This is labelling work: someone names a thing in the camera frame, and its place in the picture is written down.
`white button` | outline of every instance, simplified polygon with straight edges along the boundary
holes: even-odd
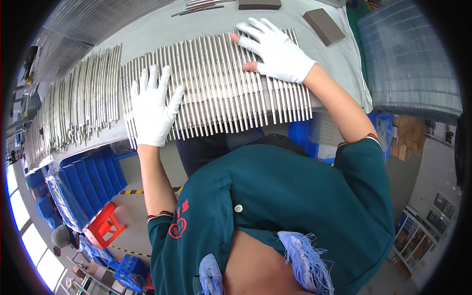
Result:
[[[243,211],[243,206],[242,205],[236,205],[235,206],[235,211],[236,211],[236,213],[241,213]]]

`yellow black hazard tape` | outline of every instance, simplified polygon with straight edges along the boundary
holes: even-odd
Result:
[[[181,192],[183,188],[184,188],[183,186],[173,187],[174,192]],[[144,194],[144,190],[134,189],[134,190],[131,190],[131,191],[121,191],[119,194]]]
[[[150,257],[150,255],[147,255],[147,254],[141,254],[141,253],[136,253],[136,252],[133,252],[133,251],[128,251],[128,250],[125,250],[125,249],[121,249],[121,248],[118,248],[118,247],[115,247],[113,245],[110,245],[112,248],[115,248],[115,249],[118,249],[118,250],[121,250],[121,251],[125,251],[125,252],[128,252],[128,253],[131,253],[131,254],[134,254],[134,255],[141,255],[141,256],[144,256],[144,257]]]

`white glove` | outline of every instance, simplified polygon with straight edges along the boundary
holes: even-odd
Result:
[[[264,63],[257,63],[256,71],[261,75],[277,78],[283,81],[303,83],[306,75],[316,61],[312,60],[293,43],[279,28],[265,18],[257,21],[248,18],[249,23],[239,23],[238,30],[252,36],[254,40],[241,36],[238,45],[259,55]],[[251,66],[244,66],[244,70],[254,70]]]
[[[146,69],[143,69],[141,73],[139,94],[138,84],[133,81],[131,103],[133,104],[133,114],[138,133],[137,144],[162,147],[166,143],[166,137],[176,119],[178,108],[184,96],[184,87],[177,87],[169,101],[169,105],[166,106],[169,78],[170,67],[165,66],[162,69],[159,87],[156,89],[157,66],[152,65],[149,76]]]

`teal uniform shirt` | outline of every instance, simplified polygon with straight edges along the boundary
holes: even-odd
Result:
[[[148,217],[156,293],[202,293],[202,284],[208,284],[202,260],[209,254],[220,274],[212,283],[222,286],[238,228],[282,256],[281,233],[312,237],[311,246],[327,250],[319,253],[334,294],[355,295],[377,272],[395,237],[383,159],[378,140],[369,135],[340,144],[333,167],[264,144],[203,166],[188,179],[174,212]]]

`frayed blue fabric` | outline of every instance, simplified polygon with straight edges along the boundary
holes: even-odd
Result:
[[[205,295],[224,295],[223,276],[213,254],[203,257],[199,267],[200,284]]]
[[[326,249],[312,247],[314,234],[279,231],[277,235],[285,247],[287,262],[292,262],[296,280],[310,293],[333,295],[334,287],[326,263],[320,258]]]

